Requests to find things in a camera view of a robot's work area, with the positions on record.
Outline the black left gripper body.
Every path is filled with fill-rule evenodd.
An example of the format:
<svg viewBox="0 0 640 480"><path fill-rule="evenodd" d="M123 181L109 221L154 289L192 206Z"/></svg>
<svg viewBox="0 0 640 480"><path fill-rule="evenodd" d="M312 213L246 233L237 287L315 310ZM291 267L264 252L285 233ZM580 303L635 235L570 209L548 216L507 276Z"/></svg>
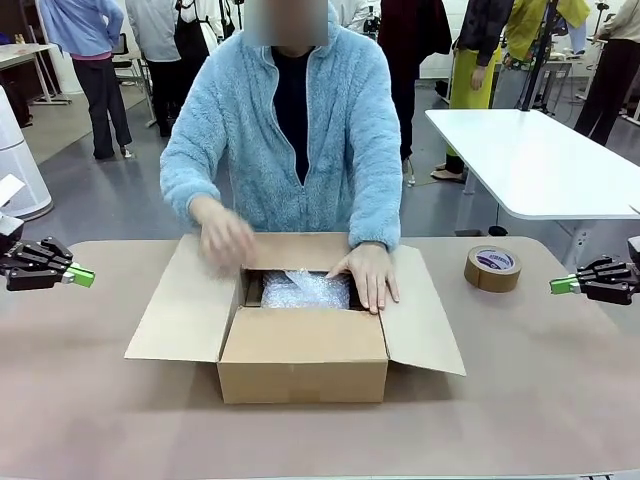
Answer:
<svg viewBox="0 0 640 480"><path fill-rule="evenodd" d="M1 275L10 277L23 269L20 234L1 235Z"/></svg>

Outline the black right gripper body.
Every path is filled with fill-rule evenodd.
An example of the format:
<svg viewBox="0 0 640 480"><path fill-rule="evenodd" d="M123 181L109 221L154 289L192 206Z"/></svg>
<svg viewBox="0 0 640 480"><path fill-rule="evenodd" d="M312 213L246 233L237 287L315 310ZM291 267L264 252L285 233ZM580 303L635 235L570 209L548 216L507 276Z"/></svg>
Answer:
<svg viewBox="0 0 640 480"><path fill-rule="evenodd" d="M635 295L639 293L640 287L640 238L629 238L627 246L631 260L629 269L633 276L633 279L629 281L630 293Z"/></svg>

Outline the person's left hand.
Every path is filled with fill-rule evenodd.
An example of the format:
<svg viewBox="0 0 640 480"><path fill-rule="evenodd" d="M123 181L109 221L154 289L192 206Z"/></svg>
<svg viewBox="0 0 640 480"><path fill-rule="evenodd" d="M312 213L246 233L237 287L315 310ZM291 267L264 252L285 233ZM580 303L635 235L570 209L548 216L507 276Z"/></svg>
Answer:
<svg viewBox="0 0 640 480"><path fill-rule="evenodd" d="M352 275L361 305L371 314L385 309L387 296L400 301L391 255L384 244L362 242L329 271L327 278L345 272Z"/></svg>

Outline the person's right hand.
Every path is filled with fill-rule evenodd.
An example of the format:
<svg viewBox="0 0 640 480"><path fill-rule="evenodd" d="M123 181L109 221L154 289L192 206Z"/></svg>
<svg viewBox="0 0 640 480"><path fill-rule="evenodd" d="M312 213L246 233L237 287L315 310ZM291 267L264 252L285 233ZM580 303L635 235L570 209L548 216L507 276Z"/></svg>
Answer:
<svg viewBox="0 0 640 480"><path fill-rule="evenodd" d="M234 211L209 196L197 196L189 206L200 227L200 249L220 274L232 274L252 260L254 231Z"/></svg>

